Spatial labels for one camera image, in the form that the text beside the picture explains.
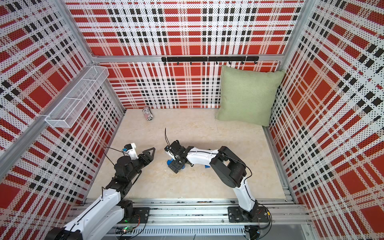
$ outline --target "green cushion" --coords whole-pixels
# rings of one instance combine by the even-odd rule
[[[221,101],[216,119],[268,126],[277,88],[285,73],[221,68]]]

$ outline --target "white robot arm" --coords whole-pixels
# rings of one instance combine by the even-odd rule
[[[218,150],[203,150],[196,147],[191,148],[187,154],[187,160],[190,162],[191,166],[194,164],[202,164],[210,166],[211,160],[216,157]],[[167,154],[174,158],[170,151],[167,151]],[[250,212],[255,204],[255,198],[252,196],[252,193],[249,191],[249,186],[246,181],[246,177],[243,177],[240,186],[233,188],[236,197],[239,202],[239,206]]]
[[[124,197],[135,183],[132,180],[138,178],[141,169],[153,161],[155,153],[155,148],[151,148],[137,155],[135,148],[134,143],[124,147],[123,152],[128,156],[117,160],[115,176],[102,195],[63,228],[49,231],[46,240],[100,240],[116,223],[135,215],[132,201],[124,200]]]
[[[166,146],[166,153],[174,160],[168,165],[173,172],[178,173],[185,164],[203,164],[211,166],[221,181],[233,188],[242,209],[242,216],[245,220],[252,222],[258,207],[256,199],[249,190],[246,177],[246,165],[230,149],[222,146],[218,150],[203,150],[193,146],[184,148],[176,140]]]

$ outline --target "beige floor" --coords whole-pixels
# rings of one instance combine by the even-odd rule
[[[248,179],[256,199],[284,199],[271,153],[261,126],[245,122],[215,120],[217,109],[153,109],[154,119],[146,121],[140,109],[127,110],[111,147],[122,149],[134,142],[137,154],[155,147],[154,160],[142,170],[139,180],[127,198],[236,198],[233,190],[217,177],[212,168],[186,166],[178,174],[167,166],[165,153],[169,142],[179,140],[184,147],[218,149],[227,146],[252,170]],[[116,162],[121,153],[109,150],[108,157]],[[105,159],[88,194],[95,199],[114,175],[113,165]]]

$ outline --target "soda can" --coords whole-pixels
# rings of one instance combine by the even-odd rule
[[[147,121],[150,121],[153,119],[153,115],[152,115],[150,108],[148,106],[143,107],[143,114],[144,114],[145,119],[147,119]]]

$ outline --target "white wire mesh basket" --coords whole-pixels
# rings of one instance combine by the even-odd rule
[[[92,96],[108,77],[108,69],[92,66],[45,118],[52,127],[71,128]]]

